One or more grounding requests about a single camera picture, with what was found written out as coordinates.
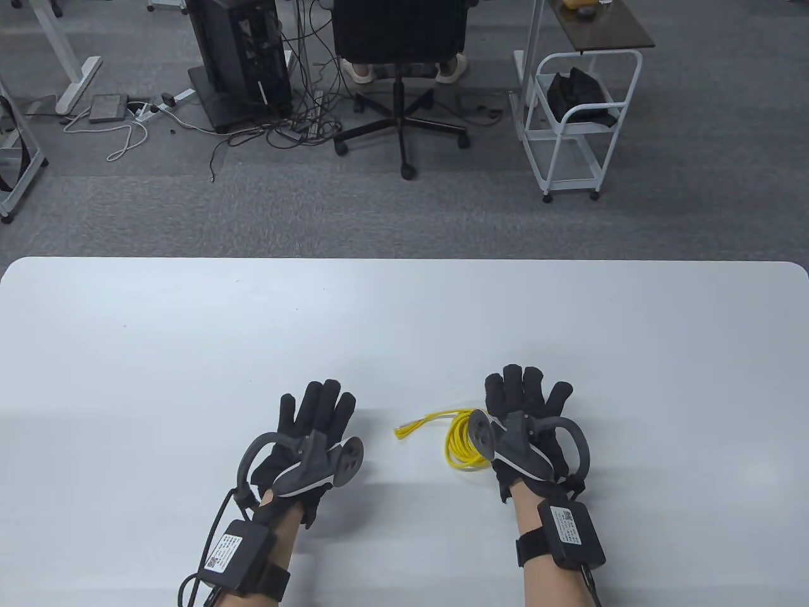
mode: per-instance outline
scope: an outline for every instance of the computer case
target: computer case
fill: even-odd
[[[291,110],[292,89],[274,0],[188,0],[188,14],[205,64],[204,74],[194,68],[189,75],[217,131],[223,108],[234,114],[234,124]],[[199,82],[203,75],[207,83]],[[216,93],[216,108],[210,100],[206,103],[200,89],[208,96]]]

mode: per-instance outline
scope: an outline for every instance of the black glove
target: black glove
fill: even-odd
[[[345,427],[348,426],[349,420],[354,414],[354,406],[357,404],[357,399],[353,394],[345,392],[337,402],[339,395],[340,382],[338,381],[326,380],[323,384],[319,381],[311,382],[303,394],[303,401],[296,417],[295,398],[291,394],[284,394],[281,397],[281,411],[278,415],[278,432],[297,439],[308,436],[312,430],[318,430],[326,435],[328,446],[333,447],[343,439]],[[268,489],[273,488],[273,483],[278,475],[298,461],[300,461],[298,453],[293,453],[290,449],[277,444],[267,459],[253,471],[250,483],[258,486],[259,495],[263,496]],[[331,488],[332,485],[329,483],[293,498],[273,497],[273,510],[275,512],[286,511],[293,504],[301,503],[303,505],[301,523],[305,524],[306,528],[310,528],[317,516],[320,498]]]
[[[542,371],[536,367],[509,365],[503,368],[502,376],[493,373],[486,378],[486,409],[489,415],[505,421],[509,413],[522,411],[534,418],[551,418],[561,415],[562,407],[573,386],[565,381],[557,382],[548,396],[547,402],[542,395]],[[503,503],[511,497],[511,486],[523,479],[525,484],[537,495],[550,497],[559,495],[563,489],[557,485],[560,477],[566,477],[569,472],[565,454],[562,452],[556,438],[555,430],[546,430],[537,433],[530,439],[531,444],[542,451],[553,466],[554,479],[552,481],[536,481],[526,478],[520,472],[509,466],[506,462],[495,460],[492,468],[497,474],[500,483],[500,498]]]

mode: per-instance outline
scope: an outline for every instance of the yellow cable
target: yellow cable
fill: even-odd
[[[431,413],[415,422],[409,422],[396,428],[393,433],[399,440],[405,439],[428,422],[436,419],[452,418],[444,443],[444,457],[447,463],[456,470],[480,470],[489,467],[489,462],[477,452],[469,440],[469,416],[474,409],[451,409]]]

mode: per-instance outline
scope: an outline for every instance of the chair wheel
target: chair wheel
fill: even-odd
[[[416,178],[416,168],[412,164],[402,164],[402,179],[410,181]]]

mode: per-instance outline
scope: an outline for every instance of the floor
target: floor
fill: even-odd
[[[216,139],[173,134],[167,119],[154,122],[147,144],[108,163],[121,133],[65,135],[57,119],[37,117],[32,123],[51,164],[15,222],[0,229],[0,272],[27,255],[755,259],[809,266],[809,4],[627,3],[658,46],[645,55],[597,202],[569,194],[542,204],[508,120],[472,128],[468,151],[450,138],[410,134],[420,169],[413,182],[400,178],[394,140],[380,137],[344,158],[330,145],[276,151],[256,140],[226,148],[211,183]],[[153,97],[188,86],[186,70],[200,58],[187,17],[148,13],[146,0],[63,6],[61,23],[77,53],[104,59],[90,94]],[[279,6],[288,16],[289,4]],[[471,11],[472,67],[458,91],[464,107],[502,105],[502,92],[515,86],[510,52],[523,45],[530,8],[530,0],[491,0]],[[316,9],[315,25],[326,15]],[[552,20],[542,37],[548,51],[566,49]],[[313,61],[326,56],[322,49],[310,53]],[[0,0],[0,73],[21,100],[66,85],[31,10],[13,10],[7,0]],[[452,100],[453,91],[441,97]],[[349,105],[338,112],[347,125],[357,120]],[[205,124],[197,106],[180,115]]]

